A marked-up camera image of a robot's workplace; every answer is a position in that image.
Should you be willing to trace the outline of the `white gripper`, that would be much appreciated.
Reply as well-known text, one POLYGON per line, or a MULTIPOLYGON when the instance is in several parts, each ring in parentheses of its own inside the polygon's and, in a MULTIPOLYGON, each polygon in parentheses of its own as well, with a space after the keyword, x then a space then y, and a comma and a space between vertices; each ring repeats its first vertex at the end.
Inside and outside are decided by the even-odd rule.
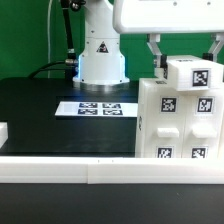
POLYGON ((224 47, 224 0, 114 0, 113 27, 121 34, 148 34, 154 74, 166 79, 167 55, 159 49, 159 34, 216 33, 202 55, 216 62, 224 47))

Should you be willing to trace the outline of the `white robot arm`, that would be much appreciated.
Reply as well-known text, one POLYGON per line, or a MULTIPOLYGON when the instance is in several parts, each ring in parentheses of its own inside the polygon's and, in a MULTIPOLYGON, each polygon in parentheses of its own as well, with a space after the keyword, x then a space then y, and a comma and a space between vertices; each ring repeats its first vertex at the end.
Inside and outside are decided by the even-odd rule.
POLYGON ((86 0, 85 48, 73 82, 105 90, 127 84, 122 34, 145 34, 155 69, 164 71, 167 57, 158 47, 160 36, 178 33, 213 33, 205 57, 215 61, 224 47, 224 0, 86 0))

